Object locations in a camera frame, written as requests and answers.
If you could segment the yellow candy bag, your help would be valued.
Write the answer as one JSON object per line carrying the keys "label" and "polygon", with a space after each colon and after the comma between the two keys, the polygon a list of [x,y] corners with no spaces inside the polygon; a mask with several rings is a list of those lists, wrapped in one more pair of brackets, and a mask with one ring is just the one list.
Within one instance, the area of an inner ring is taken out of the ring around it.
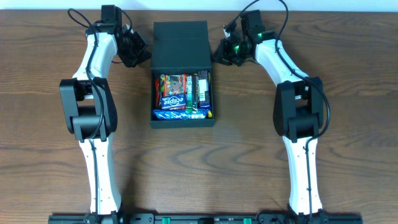
{"label": "yellow candy bag", "polygon": [[208,87],[208,118],[213,117],[213,113],[211,112],[211,74],[210,71],[208,71],[207,75],[207,87]]}

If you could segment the dark blue candy bar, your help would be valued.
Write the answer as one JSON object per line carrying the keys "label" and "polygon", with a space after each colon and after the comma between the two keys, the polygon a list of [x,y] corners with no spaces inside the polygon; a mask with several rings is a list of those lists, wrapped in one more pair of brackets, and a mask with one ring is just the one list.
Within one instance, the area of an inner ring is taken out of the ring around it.
{"label": "dark blue candy bar", "polygon": [[201,108],[210,107],[209,76],[207,70],[198,72],[199,105]]}

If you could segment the blue Eclipse mint box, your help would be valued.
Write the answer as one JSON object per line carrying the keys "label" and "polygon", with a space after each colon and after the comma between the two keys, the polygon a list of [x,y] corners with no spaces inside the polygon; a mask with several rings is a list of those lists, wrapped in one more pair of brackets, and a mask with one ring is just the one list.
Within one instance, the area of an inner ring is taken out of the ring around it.
{"label": "blue Eclipse mint box", "polygon": [[187,105],[184,94],[165,96],[161,99],[161,108],[163,110],[181,110]]}

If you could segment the red Hacks candy bag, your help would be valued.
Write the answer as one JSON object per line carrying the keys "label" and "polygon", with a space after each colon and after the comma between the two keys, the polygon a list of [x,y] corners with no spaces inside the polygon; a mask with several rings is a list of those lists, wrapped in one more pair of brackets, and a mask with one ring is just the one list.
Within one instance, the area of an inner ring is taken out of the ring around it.
{"label": "red Hacks candy bag", "polygon": [[159,93],[159,79],[155,79],[155,108],[159,107],[160,93]]}

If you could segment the black Haribo candy bag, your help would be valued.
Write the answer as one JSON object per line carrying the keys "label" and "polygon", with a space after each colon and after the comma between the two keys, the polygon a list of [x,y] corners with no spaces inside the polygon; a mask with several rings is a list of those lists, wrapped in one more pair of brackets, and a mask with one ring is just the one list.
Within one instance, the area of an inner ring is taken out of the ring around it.
{"label": "black Haribo candy bag", "polygon": [[161,74],[159,78],[159,108],[161,109],[161,99],[165,96],[187,93],[187,76],[189,74],[165,75]]}

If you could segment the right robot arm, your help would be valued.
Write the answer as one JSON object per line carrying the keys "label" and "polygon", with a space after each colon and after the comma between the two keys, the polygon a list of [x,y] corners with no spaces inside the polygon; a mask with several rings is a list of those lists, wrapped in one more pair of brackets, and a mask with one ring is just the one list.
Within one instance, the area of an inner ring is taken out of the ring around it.
{"label": "right robot arm", "polygon": [[[242,33],[236,32],[236,20]],[[224,39],[212,56],[216,63],[241,66],[249,58],[261,65],[276,86],[273,123],[285,144],[290,172],[289,207],[296,215],[322,209],[315,153],[323,124],[323,83],[296,66],[258,10],[242,12],[224,26]]]}

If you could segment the dark green gift box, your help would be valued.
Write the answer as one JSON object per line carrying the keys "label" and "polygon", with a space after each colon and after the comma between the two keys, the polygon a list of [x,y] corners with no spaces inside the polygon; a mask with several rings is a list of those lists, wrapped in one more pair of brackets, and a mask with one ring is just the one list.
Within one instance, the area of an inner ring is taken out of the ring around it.
{"label": "dark green gift box", "polygon": [[197,76],[197,109],[199,105],[198,72],[210,71],[212,64],[208,40],[208,26],[205,21],[155,22],[154,46],[151,58],[151,116],[150,125],[160,128],[212,127],[215,123],[213,84],[211,78],[212,118],[189,120],[160,120],[153,114],[155,108],[155,79],[161,74]]}

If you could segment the blue Oreo snack pack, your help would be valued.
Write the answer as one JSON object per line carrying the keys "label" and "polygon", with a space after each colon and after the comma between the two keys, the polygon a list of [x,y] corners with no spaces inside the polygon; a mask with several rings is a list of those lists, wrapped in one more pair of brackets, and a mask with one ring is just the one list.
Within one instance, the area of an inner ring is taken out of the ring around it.
{"label": "blue Oreo snack pack", "polygon": [[160,120],[189,120],[208,118],[209,109],[199,108],[187,113],[186,110],[154,110],[153,114]]}

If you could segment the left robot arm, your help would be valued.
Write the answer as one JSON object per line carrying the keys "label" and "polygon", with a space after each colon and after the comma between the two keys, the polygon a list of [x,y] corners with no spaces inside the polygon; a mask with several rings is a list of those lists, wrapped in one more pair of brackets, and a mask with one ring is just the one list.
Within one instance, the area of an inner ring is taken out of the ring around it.
{"label": "left robot arm", "polygon": [[90,212],[52,215],[53,223],[124,223],[113,162],[113,137],[118,114],[108,84],[113,58],[135,67],[151,58],[147,42],[123,24],[126,12],[115,5],[101,7],[100,20],[83,26],[87,48],[79,69],[60,82],[60,96],[68,131],[83,152],[90,184]]}

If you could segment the green mint candy roll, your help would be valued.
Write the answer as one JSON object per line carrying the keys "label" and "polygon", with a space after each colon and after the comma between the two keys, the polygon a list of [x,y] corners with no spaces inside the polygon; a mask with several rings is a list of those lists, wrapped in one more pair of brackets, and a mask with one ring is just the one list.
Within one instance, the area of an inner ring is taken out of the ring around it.
{"label": "green mint candy roll", "polygon": [[197,110],[197,76],[187,76],[187,93],[186,93],[187,107],[186,112],[191,113]]}

